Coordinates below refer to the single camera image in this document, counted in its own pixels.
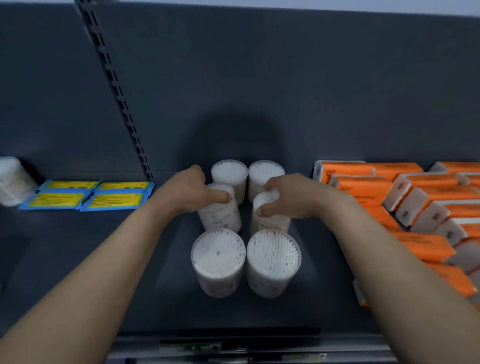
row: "clear plastic cylinder container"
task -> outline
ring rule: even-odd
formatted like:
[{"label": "clear plastic cylinder container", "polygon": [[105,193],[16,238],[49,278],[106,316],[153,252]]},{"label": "clear plastic cylinder container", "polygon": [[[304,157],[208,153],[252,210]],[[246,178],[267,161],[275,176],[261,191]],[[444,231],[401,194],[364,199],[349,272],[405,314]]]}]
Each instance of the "clear plastic cylinder container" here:
[{"label": "clear plastic cylinder container", "polygon": [[270,178],[284,174],[283,167],[271,160],[259,160],[252,163],[248,168],[248,200],[253,203],[255,196],[260,192],[265,192],[263,185]]},{"label": "clear plastic cylinder container", "polygon": [[246,248],[240,236],[228,229],[213,229],[193,243],[191,258],[202,290],[210,297],[231,295],[239,286]]},{"label": "clear plastic cylinder container", "polygon": [[221,160],[218,163],[215,163],[215,165],[212,167],[213,182],[232,185],[237,205],[240,205],[245,198],[247,177],[247,166],[238,160]]},{"label": "clear plastic cylinder container", "polygon": [[205,230],[225,228],[239,232],[241,218],[237,201],[234,198],[233,186],[225,183],[211,183],[207,187],[227,191],[232,199],[226,204],[214,203],[197,211]]},{"label": "clear plastic cylinder container", "polygon": [[15,157],[0,157],[0,204],[16,206],[38,189],[28,172]]},{"label": "clear plastic cylinder container", "polygon": [[257,231],[264,229],[278,229],[287,232],[290,226],[291,218],[283,215],[273,215],[269,218],[261,218],[256,214],[257,209],[264,204],[269,204],[278,200],[279,191],[260,192],[253,199],[252,221],[250,223],[250,234],[254,235]]},{"label": "clear plastic cylinder container", "polygon": [[297,242],[277,229],[260,230],[247,245],[247,281],[264,298],[281,295],[301,265]]}]

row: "cotton swab container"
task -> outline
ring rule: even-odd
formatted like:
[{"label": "cotton swab container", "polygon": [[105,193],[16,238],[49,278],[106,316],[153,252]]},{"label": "cotton swab container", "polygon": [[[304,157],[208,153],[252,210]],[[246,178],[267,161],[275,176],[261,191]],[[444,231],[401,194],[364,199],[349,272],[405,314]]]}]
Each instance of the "cotton swab container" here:
[{"label": "cotton swab container", "polygon": [[253,203],[255,196],[260,192],[265,192],[262,186],[270,178],[284,174],[283,167],[271,160],[259,160],[252,163],[248,168],[248,200]]},{"label": "cotton swab container", "polygon": [[202,290],[210,297],[231,295],[239,286],[246,249],[240,236],[228,229],[200,235],[192,247],[192,264]]},{"label": "cotton swab container", "polygon": [[0,205],[16,206],[38,189],[15,157],[0,157]]},{"label": "cotton swab container", "polygon": [[260,230],[247,246],[247,281],[250,288],[264,298],[283,293],[301,264],[297,242],[277,229]]},{"label": "cotton swab container", "polygon": [[197,211],[205,230],[225,228],[239,232],[241,219],[239,208],[234,198],[233,186],[224,183],[211,183],[207,187],[227,191],[232,196],[232,199],[226,204],[213,203]]},{"label": "cotton swab container", "polygon": [[238,160],[221,160],[212,167],[213,182],[231,184],[235,192],[237,205],[240,205],[245,198],[247,177],[247,166]]},{"label": "cotton swab container", "polygon": [[267,191],[260,192],[253,199],[252,221],[250,223],[250,234],[254,235],[257,231],[264,229],[278,229],[284,232],[288,231],[290,226],[290,218],[283,215],[274,215],[269,218],[261,218],[256,214],[257,209],[264,205],[278,200],[280,192]]}]

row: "yellow label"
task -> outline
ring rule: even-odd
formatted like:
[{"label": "yellow label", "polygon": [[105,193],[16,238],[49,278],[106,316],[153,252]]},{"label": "yellow label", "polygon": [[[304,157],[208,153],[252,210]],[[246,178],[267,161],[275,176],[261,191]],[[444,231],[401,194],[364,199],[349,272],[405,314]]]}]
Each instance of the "yellow label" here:
[{"label": "yellow label", "polygon": [[100,190],[116,190],[120,188],[147,188],[148,182],[106,182]]},{"label": "yellow label", "polygon": [[88,208],[138,206],[142,194],[98,194]]},{"label": "yellow label", "polygon": [[98,182],[52,181],[46,188],[94,188]]},{"label": "yellow label", "polygon": [[38,194],[28,205],[31,207],[41,206],[64,206],[75,207],[83,199],[85,194]]}]

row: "blue packet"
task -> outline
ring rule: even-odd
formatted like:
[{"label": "blue packet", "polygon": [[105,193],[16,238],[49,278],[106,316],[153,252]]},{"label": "blue packet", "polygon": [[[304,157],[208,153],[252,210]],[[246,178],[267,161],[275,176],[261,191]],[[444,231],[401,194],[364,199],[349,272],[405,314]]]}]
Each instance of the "blue packet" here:
[{"label": "blue packet", "polygon": [[153,182],[103,182],[80,211],[135,210],[152,194]]},{"label": "blue packet", "polygon": [[45,181],[19,210],[78,210],[101,181]]}]

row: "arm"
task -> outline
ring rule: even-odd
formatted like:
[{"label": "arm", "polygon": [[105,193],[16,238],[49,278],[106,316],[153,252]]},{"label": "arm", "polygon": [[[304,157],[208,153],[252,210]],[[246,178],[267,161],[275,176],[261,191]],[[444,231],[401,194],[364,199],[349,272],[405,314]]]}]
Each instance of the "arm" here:
[{"label": "arm", "polygon": [[317,216],[338,239],[377,323],[401,363],[480,363],[480,314],[355,199],[301,175],[271,178],[280,198],[260,216]]},{"label": "arm", "polygon": [[103,363],[165,226],[225,191],[198,166],[177,173],[134,211],[0,341],[0,363]]}]

